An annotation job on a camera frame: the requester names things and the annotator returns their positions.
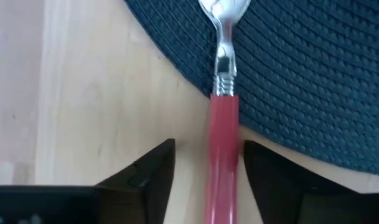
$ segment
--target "wood grain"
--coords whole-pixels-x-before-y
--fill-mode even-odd
[[[208,104],[122,0],[0,0],[0,184],[95,184],[176,138],[165,223],[201,223]],[[379,176],[241,134],[351,189],[379,192]],[[261,223],[241,159],[238,171],[238,221]]]

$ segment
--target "placemat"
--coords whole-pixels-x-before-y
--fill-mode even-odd
[[[203,94],[215,30],[197,0],[125,0]],[[240,121],[305,155],[379,174],[379,1],[252,0],[233,31]]]

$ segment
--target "red spoon handle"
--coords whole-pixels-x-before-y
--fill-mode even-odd
[[[238,167],[237,96],[211,96],[205,224],[235,224]]]

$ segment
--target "metal ferrule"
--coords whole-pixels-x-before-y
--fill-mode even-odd
[[[232,44],[232,23],[217,27],[217,55],[215,58],[213,94],[235,95],[236,60]]]

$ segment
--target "wooden table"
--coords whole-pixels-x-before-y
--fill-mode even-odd
[[[176,138],[165,223],[201,223],[207,115],[208,98],[123,0],[0,0],[0,184],[95,184]],[[241,134],[351,189],[379,192],[379,176]],[[261,223],[242,160],[239,170],[239,223]]]

